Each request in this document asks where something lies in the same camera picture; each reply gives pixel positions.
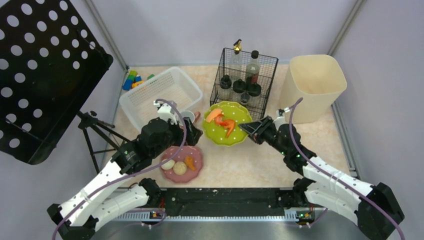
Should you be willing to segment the red shrimp toy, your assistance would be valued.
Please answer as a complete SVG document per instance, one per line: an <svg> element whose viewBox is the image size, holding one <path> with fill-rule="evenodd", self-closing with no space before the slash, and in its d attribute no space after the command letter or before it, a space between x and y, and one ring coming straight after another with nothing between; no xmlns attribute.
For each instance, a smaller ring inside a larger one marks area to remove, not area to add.
<svg viewBox="0 0 424 240"><path fill-rule="evenodd" d="M225 120L223 120L223 117L224 117L224 115L223 115L223 114L219 114L219 115L217 115L217 116L214 118L214 123L215 123L217 126L221 126L221 127L226 127L226 126L228 126L229 124L228 124Z"/></svg>

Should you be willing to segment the glass oil bottle gold spout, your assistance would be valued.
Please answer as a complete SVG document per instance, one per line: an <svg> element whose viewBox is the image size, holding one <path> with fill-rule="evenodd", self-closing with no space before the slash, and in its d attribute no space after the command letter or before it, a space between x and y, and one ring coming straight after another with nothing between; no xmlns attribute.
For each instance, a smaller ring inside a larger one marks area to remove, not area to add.
<svg viewBox="0 0 424 240"><path fill-rule="evenodd" d="M242 55L241 55L242 45L241 45L241 42L242 42L242 40L238 39L233 44L233 55L230 59L229 65L228 65L229 77L230 77L232 82L237 81L240 78L240 75L241 75L241 67L242 67Z"/></svg>

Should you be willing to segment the pink polka dot plate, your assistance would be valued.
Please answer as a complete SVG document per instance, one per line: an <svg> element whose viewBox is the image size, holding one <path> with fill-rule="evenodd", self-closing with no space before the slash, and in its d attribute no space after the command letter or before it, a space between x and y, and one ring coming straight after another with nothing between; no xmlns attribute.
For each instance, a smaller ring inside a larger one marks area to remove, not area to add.
<svg viewBox="0 0 424 240"><path fill-rule="evenodd" d="M159 169L161 170L163 176L176 184L186 184L198 177L204 166L204 156L201 149L196 146L184 146L172 159L175 162L184 162L186 156L190 156L194 159L196 171L192 171L187 168L187 171L184 175L176 175L173 169L163 170L160 167Z"/></svg>

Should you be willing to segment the orange chicken wing toy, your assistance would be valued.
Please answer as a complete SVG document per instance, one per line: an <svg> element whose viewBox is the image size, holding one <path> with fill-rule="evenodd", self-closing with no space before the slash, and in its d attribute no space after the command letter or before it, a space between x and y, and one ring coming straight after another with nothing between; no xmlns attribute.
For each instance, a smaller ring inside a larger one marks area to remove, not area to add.
<svg viewBox="0 0 424 240"><path fill-rule="evenodd" d="M236 121L233 119L225 119L222 121L221 126L227 130L225 137L228 138L236 127Z"/></svg>

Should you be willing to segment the beige plastic bin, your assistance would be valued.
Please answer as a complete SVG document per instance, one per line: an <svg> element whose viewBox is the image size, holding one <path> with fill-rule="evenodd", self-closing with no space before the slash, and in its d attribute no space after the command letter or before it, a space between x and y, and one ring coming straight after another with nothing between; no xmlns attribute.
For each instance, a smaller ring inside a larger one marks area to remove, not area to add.
<svg viewBox="0 0 424 240"><path fill-rule="evenodd" d="M319 120L347 89L345 75L337 60L326 54L293 57L279 96L281 109L293 106L298 99L292 122L308 124Z"/></svg>

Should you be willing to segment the colourful toy blocks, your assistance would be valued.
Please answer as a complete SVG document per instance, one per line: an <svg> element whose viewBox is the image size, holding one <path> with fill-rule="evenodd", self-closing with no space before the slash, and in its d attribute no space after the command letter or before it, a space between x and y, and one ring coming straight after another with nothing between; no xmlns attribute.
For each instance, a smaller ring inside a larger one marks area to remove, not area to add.
<svg viewBox="0 0 424 240"><path fill-rule="evenodd" d="M129 91L144 82L145 80L142 79L141 75L139 75L135 70L131 70L122 85L122 89L124 91Z"/></svg>

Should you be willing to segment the dark sauce bottle black cap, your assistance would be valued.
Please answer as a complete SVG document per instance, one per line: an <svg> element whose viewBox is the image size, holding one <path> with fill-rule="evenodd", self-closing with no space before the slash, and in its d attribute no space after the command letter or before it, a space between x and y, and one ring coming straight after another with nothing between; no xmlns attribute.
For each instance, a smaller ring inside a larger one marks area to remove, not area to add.
<svg viewBox="0 0 424 240"><path fill-rule="evenodd" d="M260 63L259 63L259 52L253 50L251 52L251 58L245 69L246 83L248 85L256 84L258 82L259 73L260 73Z"/></svg>

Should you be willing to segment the small pepper jar black lid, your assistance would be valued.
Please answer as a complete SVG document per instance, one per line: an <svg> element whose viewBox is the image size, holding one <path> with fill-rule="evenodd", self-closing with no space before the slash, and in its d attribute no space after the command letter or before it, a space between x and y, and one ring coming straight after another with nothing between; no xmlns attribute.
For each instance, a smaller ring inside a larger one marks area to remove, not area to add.
<svg viewBox="0 0 424 240"><path fill-rule="evenodd" d="M240 95L240 104L243 106L247 106L250 101L250 95L246 92Z"/></svg>

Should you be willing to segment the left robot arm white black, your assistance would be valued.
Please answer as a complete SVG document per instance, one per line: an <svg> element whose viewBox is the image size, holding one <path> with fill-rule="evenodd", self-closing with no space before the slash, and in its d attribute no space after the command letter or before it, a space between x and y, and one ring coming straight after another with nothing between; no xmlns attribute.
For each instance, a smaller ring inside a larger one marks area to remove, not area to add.
<svg viewBox="0 0 424 240"><path fill-rule="evenodd" d="M110 195L130 179L162 166L152 160L175 146L178 154L185 145L195 146L203 132L184 119L177 123L159 117L142 127L136 139L122 145L104 168L69 200L52 204L47 213L56 224L52 239L89 240L105 224L116 217L142 206L153 206L159 200L160 188L151 178L110 198Z"/></svg>

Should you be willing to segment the green polka dot plate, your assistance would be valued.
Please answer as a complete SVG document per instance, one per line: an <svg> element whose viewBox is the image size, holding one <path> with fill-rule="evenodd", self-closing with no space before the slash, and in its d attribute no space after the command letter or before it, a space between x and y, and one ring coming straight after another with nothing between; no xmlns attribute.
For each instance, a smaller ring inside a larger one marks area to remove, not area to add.
<svg viewBox="0 0 424 240"><path fill-rule="evenodd" d="M228 138L226 138L227 130L222 126L216 125L214 120L211 122L206 122L206 117L209 115L211 110L215 108L222 109L221 114L224 115L222 118L223 120L232 119L236 122L236 127ZM213 104L201 118L202 128L205 136L214 144L226 147L242 143L248 137L248 134L240 129L239 124L250 123L252 121L253 119L248 109L242 106L240 103L234 101L222 101Z"/></svg>

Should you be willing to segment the beige round bun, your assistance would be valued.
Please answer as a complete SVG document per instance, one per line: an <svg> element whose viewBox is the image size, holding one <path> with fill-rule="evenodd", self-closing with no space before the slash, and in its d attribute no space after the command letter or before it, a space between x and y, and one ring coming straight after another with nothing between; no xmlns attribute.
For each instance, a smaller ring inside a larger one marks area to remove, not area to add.
<svg viewBox="0 0 424 240"><path fill-rule="evenodd" d="M173 165L172 170L177 176L182 176L187 172L188 167L183 161L177 161Z"/></svg>

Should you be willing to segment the orange fried chicken piece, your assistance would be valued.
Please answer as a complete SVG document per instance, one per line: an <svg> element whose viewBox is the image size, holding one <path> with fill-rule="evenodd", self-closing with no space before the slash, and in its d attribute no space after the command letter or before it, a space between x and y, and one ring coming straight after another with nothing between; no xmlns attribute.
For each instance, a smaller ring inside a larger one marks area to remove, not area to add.
<svg viewBox="0 0 424 240"><path fill-rule="evenodd" d="M186 156L184 163L191 171L196 171L195 160L191 156Z"/></svg>

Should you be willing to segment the glass shaker black lid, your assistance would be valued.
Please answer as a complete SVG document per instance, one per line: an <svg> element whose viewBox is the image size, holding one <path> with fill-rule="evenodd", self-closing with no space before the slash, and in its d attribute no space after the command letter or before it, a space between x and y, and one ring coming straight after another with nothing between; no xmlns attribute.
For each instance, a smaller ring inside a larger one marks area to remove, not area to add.
<svg viewBox="0 0 424 240"><path fill-rule="evenodd" d="M228 100L232 91L232 81L229 75L224 75L219 81L218 95L222 100Z"/></svg>
<svg viewBox="0 0 424 240"><path fill-rule="evenodd" d="M233 90L233 100L235 102L240 103L241 102L241 96L246 90L246 83L241 78L234 81L232 84L232 90Z"/></svg>
<svg viewBox="0 0 424 240"><path fill-rule="evenodd" d="M260 95L262 92L262 87L257 83L251 83L248 86L247 93L249 95L248 105L251 107L258 108L260 106Z"/></svg>

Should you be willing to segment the pink mug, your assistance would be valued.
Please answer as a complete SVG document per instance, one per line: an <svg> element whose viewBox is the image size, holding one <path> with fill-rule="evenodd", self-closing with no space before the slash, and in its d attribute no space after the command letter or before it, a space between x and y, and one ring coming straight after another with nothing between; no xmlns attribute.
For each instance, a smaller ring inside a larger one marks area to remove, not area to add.
<svg viewBox="0 0 424 240"><path fill-rule="evenodd" d="M201 113L199 111L192 112L189 110L184 110L180 112L183 120L190 120L193 124L196 124L200 119Z"/></svg>

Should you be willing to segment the white plastic basket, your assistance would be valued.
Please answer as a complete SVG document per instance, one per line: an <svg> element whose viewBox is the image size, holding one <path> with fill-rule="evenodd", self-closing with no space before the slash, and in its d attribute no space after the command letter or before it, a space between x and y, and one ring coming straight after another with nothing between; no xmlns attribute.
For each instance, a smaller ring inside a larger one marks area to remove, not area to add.
<svg viewBox="0 0 424 240"><path fill-rule="evenodd" d="M119 104L138 132L157 117L156 99L175 102L179 111L195 112L202 105L203 92L184 70L173 66L124 93Z"/></svg>

